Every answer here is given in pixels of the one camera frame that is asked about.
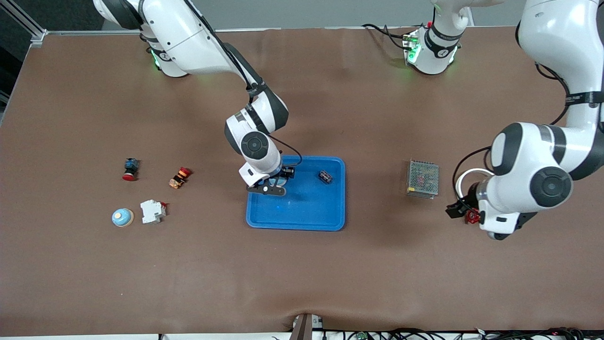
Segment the blue ball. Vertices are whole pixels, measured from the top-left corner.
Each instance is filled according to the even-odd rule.
[[[133,219],[134,213],[126,208],[117,209],[113,215],[111,215],[111,222],[118,227],[125,227],[128,224],[131,224]]]

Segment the brown tabletop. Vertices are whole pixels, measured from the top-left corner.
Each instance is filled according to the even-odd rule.
[[[0,128],[0,335],[279,331],[304,312],[336,329],[604,328],[604,171],[502,242],[444,212],[465,154],[562,109],[513,28],[469,29],[439,76],[375,31],[221,36],[288,105],[275,135],[345,161],[344,229],[246,224],[223,136],[247,100],[235,75],[170,79],[137,36],[48,36]],[[401,191],[411,158],[441,166],[435,200]],[[180,166],[194,174],[174,190]],[[149,199],[169,203],[161,224],[141,223]],[[117,208],[135,221],[114,227]]]

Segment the robotic arm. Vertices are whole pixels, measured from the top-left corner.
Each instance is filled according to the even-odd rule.
[[[448,207],[452,218],[477,209],[480,228],[502,240],[537,212],[566,202],[573,180],[604,164],[604,48],[597,8],[597,0],[527,1],[519,43],[567,87],[566,127],[513,123],[503,129],[491,146],[494,175]]]
[[[235,73],[246,83],[249,104],[227,119],[225,137],[246,163],[239,174],[248,190],[284,195],[281,154],[268,135],[282,128],[289,111],[232,45],[223,43],[190,0],[93,0],[97,11],[123,28],[139,30],[156,64],[170,77]],[[273,184],[260,187],[274,177]]]
[[[405,60],[418,71],[439,74],[453,62],[459,39],[469,23],[469,7],[488,7],[505,0],[430,0],[434,19],[403,37]]]

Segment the blue tray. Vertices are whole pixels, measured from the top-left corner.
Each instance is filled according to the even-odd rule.
[[[298,156],[283,156],[283,164]],[[323,183],[321,170],[332,177]],[[248,194],[245,220],[254,228],[338,231],[346,214],[346,168],[337,157],[304,156],[295,177],[284,186],[285,196]]]

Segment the red toy part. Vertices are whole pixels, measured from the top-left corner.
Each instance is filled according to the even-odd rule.
[[[125,180],[125,181],[135,181],[137,180],[134,175],[132,174],[124,174],[121,179]]]
[[[181,171],[183,174],[185,174],[187,176],[189,176],[192,173],[189,169],[183,168],[183,167],[181,167]]]
[[[476,224],[480,222],[480,213],[478,211],[478,209],[472,209],[472,210],[468,210],[466,212],[466,223],[469,224]]]

